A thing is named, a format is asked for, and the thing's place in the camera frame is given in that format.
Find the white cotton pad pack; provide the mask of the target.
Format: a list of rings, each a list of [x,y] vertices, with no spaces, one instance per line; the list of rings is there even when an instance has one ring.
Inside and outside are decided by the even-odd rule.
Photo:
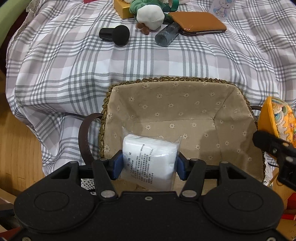
[[[181,138],[138,136],[122,129],[123,169],[120,178],[152,191],[171,191],[175,182]]]

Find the black mushroom-shaped sponge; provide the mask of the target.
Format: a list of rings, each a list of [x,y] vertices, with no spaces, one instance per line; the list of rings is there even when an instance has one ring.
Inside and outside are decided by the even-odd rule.
[[[100,39],[107,42],[114,42],[117,46],[125,46],[130,39],[130,30],[124,25],[115,28],[102,28],[99,31]]]

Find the green sofa edge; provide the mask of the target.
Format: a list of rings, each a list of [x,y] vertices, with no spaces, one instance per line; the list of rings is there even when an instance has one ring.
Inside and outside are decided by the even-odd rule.
[[[30,1],[8,0],[1,1],[1,45],[12,25],[27,8]]]

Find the woven basket with floral liner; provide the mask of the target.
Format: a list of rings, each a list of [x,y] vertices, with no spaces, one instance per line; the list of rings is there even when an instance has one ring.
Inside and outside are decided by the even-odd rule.
[[[209,165],[229,161],[258,181],[265,177],[262,151],[252,142],[257,129],[249,101],[224,80],[162,77],[112,85],[102,112],[89,115],[79,130],[79,148],[86,164],[94,157],[89,127],[100,120],[99,156],[111,158],[132,133],[180,141],[181,153]]]

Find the clear dark plastic bottle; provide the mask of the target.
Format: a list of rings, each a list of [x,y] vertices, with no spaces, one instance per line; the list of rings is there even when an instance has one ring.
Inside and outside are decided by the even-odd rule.
[[[159,33],[156,34],[154,40],[157,45],[161,47],[168,47],[171,42],[179,35],[181,26],[173,22],[163,28]]]

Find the green white plush toy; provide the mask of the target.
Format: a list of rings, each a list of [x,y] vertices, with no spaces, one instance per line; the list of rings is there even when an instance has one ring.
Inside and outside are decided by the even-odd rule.
[[[125,1],[129,4],[129,12],[137,20],[136,28],[148,35],[156,31],[162,24],[171,24],[173,19],[169,15],[177,11],[181,1],[133,0]]]

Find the brown leather wallet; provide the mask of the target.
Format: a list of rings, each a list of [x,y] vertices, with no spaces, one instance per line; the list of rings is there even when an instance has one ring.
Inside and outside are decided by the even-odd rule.
[[[227,30],[218,18],[208,12],[176,11],[169,15],[180,26],[179,32],[184,36],[224,33]]]

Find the yellow cardboard box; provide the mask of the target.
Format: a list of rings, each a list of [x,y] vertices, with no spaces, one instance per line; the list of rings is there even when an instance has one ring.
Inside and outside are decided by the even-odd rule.
[[[122,0],[113,1],[114,8],[118,15],[124,20],[133,18],[133,14],[130,12],[130,4]]]

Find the grey plaid tablecloth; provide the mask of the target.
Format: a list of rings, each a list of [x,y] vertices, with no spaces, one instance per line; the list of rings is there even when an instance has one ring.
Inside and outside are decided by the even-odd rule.
[[[295,4],[237,1],[225,24],[223,34],[179,36],[161,48],[112,1],[38,1],[9,43],[6,98],[41,142],[43,172],[82,162],[82,118],[101,111],[108,88],[122,81],[217,78],[253,105],[272,95],[295,107]],[[100,39],[102,28],[119,25],[130,30],[125,46]]]

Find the yellow embroidered pouch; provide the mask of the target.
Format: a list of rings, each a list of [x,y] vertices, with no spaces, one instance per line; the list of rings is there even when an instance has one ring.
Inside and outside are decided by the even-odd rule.
[[[258,131],[264,131],[288,141],[295,147],[295,115],[283,100],[269,96],[258,118]]]

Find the purple-lid cartoon bottle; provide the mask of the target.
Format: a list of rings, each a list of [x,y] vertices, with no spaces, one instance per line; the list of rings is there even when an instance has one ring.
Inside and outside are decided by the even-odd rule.
[[[225,20],[232,10],[235,2],[236,0],[213,0],[210,7],[210,13],[219,19]]]

